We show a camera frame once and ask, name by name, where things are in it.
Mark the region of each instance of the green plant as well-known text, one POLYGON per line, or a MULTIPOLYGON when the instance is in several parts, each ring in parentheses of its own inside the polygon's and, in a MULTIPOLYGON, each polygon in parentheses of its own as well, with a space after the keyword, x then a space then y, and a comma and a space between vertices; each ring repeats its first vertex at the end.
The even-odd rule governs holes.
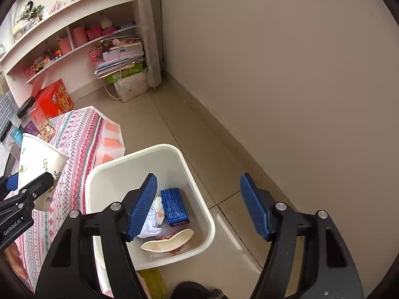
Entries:
POLYGON ((42 6, 41 4, 34 7, 31 11, 31 18, 36 18, 39 16, 40 12, 44 9, 44 6, 42 6))

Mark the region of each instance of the tiled floor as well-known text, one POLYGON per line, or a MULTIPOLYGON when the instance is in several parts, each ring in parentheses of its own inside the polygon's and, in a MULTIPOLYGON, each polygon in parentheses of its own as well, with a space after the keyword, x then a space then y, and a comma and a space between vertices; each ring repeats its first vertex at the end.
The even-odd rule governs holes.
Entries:
MULTIPOLYGON (((216 236, 203 253, 160 268, 169 290, 182 281, 221 288, 229 299, 249 298, 265 263, 270 243, 252 225, 239 193, 241 163, 168 82, 127 103, 111 99, 104 89, 75 102, 95 106, 119 123, 126 154, 161 143, 178 147, 214 218, 216 236)), ((295 292, 303 243, 288 293, 295 292)))

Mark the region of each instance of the blue box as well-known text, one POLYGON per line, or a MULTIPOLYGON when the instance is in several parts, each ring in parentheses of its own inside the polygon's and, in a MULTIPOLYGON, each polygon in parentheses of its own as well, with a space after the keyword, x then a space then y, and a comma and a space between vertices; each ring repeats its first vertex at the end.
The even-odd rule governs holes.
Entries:
POLYGON ((190 222, 179 189, 162 190, 161 197, 165 209, 165 216, 171 227, 190 222))

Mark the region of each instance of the metal screw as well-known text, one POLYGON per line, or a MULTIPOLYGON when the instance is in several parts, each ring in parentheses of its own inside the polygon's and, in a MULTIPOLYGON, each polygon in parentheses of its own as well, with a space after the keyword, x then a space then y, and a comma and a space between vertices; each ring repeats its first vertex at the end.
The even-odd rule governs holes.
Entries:
POLYGON ((320 210, 320 211, 318 212, 318 215, 319 215, 319 217, 322 218, 322 219, 326 219, 326 218, 328 217, 328 213, 326 213, 324 210, 320 210))
POLYGON ((69 217, 71 217, 71 218, 76 218, 76 217, 78 217, 79 216, 79 211, 77 211, 77 210, 72 210, 70 213, 69 213, 69 217))
POLYGON ((122 205, 120 203, 113 203, 110 208, 113 211, 118 211, 121 207, 122 205))
POLYGON ((276 208, 280 211, 284 211, 287 209, 287 205, 285 203, 276 203, 276 208))

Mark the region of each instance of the green box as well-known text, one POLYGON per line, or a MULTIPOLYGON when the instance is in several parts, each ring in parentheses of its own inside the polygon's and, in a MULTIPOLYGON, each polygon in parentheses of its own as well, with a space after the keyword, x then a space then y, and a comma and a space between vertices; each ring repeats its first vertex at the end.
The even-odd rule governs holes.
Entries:
MULTIPOLYGON (((143 71, 143 62, 141 61, 139 63, 134 63, 133 65, 126 67, 122 70, 122 78, 140 73, 143 71)), ((120 72, 117 71, 115 73, 109 74, 106 76, 106 79, 110 82, 110 83, 114 83, 115 81, 120 79, 120 72)))

